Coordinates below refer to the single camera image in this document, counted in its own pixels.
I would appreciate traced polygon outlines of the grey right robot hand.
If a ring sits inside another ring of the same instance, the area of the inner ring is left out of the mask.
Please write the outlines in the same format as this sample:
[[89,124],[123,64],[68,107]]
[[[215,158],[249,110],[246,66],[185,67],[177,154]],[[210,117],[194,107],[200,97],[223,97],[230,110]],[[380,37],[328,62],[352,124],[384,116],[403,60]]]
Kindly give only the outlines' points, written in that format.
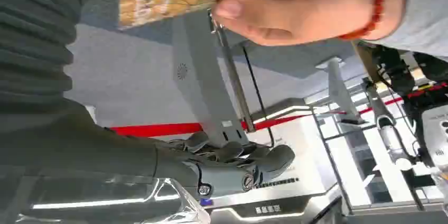
[[200,199],[250,191],[280,176],[294,158],[290,147],[280,145],[248,164],[212,161],[156,139],[117,135],[71,101],[1,104],[1,168],[29,176],[126,183],[170,178]]

